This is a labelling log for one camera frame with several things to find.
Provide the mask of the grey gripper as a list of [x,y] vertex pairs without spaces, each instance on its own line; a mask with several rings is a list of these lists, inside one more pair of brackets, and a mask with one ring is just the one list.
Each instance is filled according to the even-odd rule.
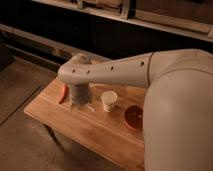
[[95,109],[87,103],[91,102],[91,90],[88,84],[68,85],[70,102],[72,103],[71,111],[80,110],[80,105],[85,105],[89,110],[95,112]]

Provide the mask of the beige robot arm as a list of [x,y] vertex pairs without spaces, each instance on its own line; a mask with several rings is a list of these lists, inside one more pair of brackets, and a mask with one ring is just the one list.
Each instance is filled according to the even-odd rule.
[[58,78],[79,105],[91,99],[90,83],[145,88],[145,171],[213,171],[212,53],[159,51],[95,65],[75,55]]

